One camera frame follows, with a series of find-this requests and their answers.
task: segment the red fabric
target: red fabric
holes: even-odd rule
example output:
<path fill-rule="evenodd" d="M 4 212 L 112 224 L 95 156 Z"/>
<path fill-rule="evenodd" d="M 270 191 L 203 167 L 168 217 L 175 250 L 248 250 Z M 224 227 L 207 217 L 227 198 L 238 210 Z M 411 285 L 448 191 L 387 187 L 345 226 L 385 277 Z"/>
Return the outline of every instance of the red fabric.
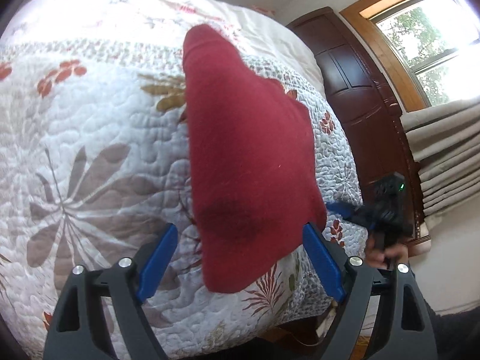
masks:
<path fill-rule="evenodd" d="M 326 224 L 308 110 L 207 25 L 183 44 L 193 214 L 203 280 L 234 293 Z"/>

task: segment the green foliage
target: green foliage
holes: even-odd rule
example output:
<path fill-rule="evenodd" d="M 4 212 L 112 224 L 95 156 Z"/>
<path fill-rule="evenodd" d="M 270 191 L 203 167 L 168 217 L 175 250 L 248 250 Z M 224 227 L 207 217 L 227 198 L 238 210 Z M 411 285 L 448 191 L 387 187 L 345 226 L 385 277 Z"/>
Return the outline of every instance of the green foliage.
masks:
<path fill-rule="evenodd" d="M 421 7 L 402 13 L 393 19 L 387 19 L 379 24 L 379 28 L 410 68 L 414 68 L 447 49 L 442 34 L 431 25 Z M 411 35 L 418 40 L 418 56 L 408 59 L 403 39 L 405 36 Z M 418 76 L 432 105 L 444 104 L 449 100 L 442 85 L 443 77 L 447 72 L 448 67 L 440 66 Z"/>

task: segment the hand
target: hand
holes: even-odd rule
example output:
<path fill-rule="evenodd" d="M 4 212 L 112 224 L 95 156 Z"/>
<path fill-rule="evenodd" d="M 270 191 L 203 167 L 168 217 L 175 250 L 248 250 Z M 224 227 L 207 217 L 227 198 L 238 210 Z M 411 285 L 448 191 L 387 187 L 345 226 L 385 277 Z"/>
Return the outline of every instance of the hand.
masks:
<path fill-rule="evenodd" d="M 375 249 L 375 239 L 372 235 L 369 236 L 365 247 L 365 262 L 373 268 L 387 269 L 385 258 L 393 259 L 397 264 L 406 264 L 409 262 L 409 250 L 403 244 L 390 246 L 384 251 Z"/>

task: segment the wooden headboard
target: wooden headboard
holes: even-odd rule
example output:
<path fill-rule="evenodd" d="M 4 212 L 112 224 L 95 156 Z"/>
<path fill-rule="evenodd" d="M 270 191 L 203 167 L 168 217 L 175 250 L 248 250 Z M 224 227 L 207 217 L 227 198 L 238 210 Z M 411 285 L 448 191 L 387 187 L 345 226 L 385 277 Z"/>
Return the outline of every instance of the wooden headboard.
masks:
<path fill-rule="evenodd" d="M 362 44 L 326 7 L 288 26 L 312 50 L 333 108 L 355 159 L 364 201 L 373 199 L 373 183 L 398 172 L 405 176 L 405 216 L 419 239 L 423 222 L 422 190 L 392 88 Z"/>

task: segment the beige curtain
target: beige curtain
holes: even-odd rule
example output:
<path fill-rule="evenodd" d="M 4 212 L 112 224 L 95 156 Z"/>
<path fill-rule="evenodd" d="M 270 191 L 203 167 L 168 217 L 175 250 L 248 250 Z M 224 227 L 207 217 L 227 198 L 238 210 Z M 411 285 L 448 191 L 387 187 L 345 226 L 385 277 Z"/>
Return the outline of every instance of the beige curtain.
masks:
<path fill-rule="evenodd" d="M 431 216 L 434 225 L 480 194 L 480 97 L 408 112 L 401 121 L 421 166 L 426 221 Z"/>

